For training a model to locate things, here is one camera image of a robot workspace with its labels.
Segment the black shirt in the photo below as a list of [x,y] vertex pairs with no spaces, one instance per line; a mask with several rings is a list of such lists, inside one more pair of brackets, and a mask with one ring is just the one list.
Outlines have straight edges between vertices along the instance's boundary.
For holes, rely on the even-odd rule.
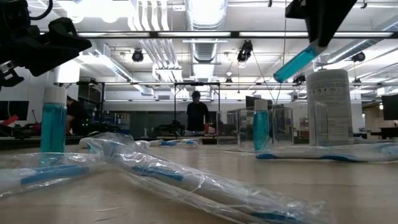
[[187,108],[188,115],[188,131],[204,131],[203,127],[203,116],[206,119],[206,122],[209,120],[209,111],[207,109],[206,104],[199,103],[190,103]]
[[74,100],[73,103],[68,106],[67,115],[74,117],[70,122],[70,127],[74,133],[78,133],[81,127],[81,122],[88,117],[84,105]]

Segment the white container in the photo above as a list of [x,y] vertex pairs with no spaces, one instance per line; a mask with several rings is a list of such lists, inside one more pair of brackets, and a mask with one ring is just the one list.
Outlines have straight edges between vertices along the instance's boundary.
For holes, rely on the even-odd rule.
[[306,76],[306,82],[310,145],[314,146],[317,143],[314,107],[316,101],[328,106],[328,145],[352,144],[353,122],[347,71],[320,70]]

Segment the man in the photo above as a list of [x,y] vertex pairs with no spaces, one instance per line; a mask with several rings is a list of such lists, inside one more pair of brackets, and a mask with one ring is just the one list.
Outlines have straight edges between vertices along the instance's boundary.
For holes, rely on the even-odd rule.
[[82,124],[88,116],[84,105],[67,96],[67,108],[67,133],[72,129],[76,135],[85,135],[85,129]]
[[209,111],[206,104],[200,102],[200,93],[198,91],[192,93],[192,100],[193,103],[190,103],[187,108],[188,126],[185,131],[186,136],[205,134],[203,117],[205,117],[206,123],[209,120]]

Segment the white bottle cap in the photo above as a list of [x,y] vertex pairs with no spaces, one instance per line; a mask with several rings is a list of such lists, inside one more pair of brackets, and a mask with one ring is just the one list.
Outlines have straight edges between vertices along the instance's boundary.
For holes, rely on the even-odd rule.
[[254,110],[255,111],[267,111],[268,110],[268,100],[254,100]]
[[48,86],[44,89],[44,103],[67,103],[67,89],[57,86]]

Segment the table surface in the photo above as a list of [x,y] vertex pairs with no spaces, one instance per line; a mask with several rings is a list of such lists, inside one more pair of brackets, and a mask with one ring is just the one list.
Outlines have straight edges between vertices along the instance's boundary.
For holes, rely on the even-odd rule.
[[[2,151],[4,154],[37,149]],[[85,152],[77,146],[67,151]],[[201,149],[153,148],[190,167],[310,202],[326,201],[332,223],[397,223],[398,163],[257,161],[252,155]],[[230,223],[144,190],[109,170],[0,200],[0,223]]]

